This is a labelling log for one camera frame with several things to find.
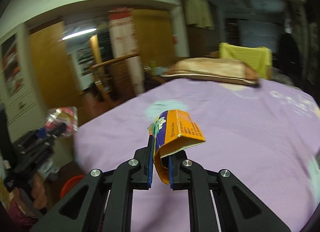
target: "white cabinet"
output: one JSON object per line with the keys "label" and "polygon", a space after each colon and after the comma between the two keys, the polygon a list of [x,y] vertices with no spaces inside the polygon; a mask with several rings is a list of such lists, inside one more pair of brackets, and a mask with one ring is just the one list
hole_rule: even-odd
{"label": "white cabinet", "polygon": [[42,127],[47,111],[33,77],[28,32],[23,24],[0,40],[0,56],[1,99],[6,107],[10,138],[15,141],[28,130]]}

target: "clear plastic bag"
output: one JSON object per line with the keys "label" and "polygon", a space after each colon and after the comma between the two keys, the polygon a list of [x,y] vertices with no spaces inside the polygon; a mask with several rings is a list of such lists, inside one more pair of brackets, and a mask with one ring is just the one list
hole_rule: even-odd
{"label": "clear plastic bag", "polygon": [[63,137],[69,137],[76,133],[78,130],[77,108],[70,106],[49,109],[45,124],[46,132],[51,131],[57,123],[61,122],[67,125],[66,131],[62,133]]}

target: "hand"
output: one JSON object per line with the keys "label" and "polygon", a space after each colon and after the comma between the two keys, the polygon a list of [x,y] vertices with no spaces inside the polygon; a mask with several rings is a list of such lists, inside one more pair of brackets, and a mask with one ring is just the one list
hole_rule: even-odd
{"label": "hand", "polygon": [[[34,216],[34,214],[28,209],[28,207],[24,204],[20,197],[20,191],[18,188],[15,188],[13,191],[13,197],[18,203],[18,205],[22,208],[22,210],[30,216]],[[33,184],[31,190],[31,196],[35,199],[33,201],[33,207],[36,209],[43,209],[47,205],[47,196],[45,194],[44,182],[39,174],[35,174],[33,176]]]}

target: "wooden railing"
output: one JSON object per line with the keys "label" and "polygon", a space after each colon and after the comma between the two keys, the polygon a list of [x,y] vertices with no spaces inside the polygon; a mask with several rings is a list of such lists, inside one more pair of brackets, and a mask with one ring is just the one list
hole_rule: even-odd
{"label": "wooden railing", "polygon": [[116,59],[111,59],[111,60],[96,64],[96,65],[93,65],[93,66],[90,67],[90,69],[92,71],[94,71],[97,68],[105,67],[105,66],[111,65],[113,63],[116,63],[116,62],[119,62],[119,61],[122,61],[122,60],[125,60],[125,59],[137,57],[139,55],[140,55],[139,53],[133,53],[133,54],[125,55],[125,56],[122,56],[122,57],[119,57],[119,58],[116,58]]}

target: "cardboard box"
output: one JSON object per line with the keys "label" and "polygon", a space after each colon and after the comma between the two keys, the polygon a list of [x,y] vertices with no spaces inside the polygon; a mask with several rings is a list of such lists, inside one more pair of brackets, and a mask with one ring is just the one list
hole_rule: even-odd
{"label": "cardboard box", "polygon": [[164,111],[149,127],[155,137],[153,162],[162,182],[169,184],[165,157],[205,142],[205,138],[189,113],[179,109]]}

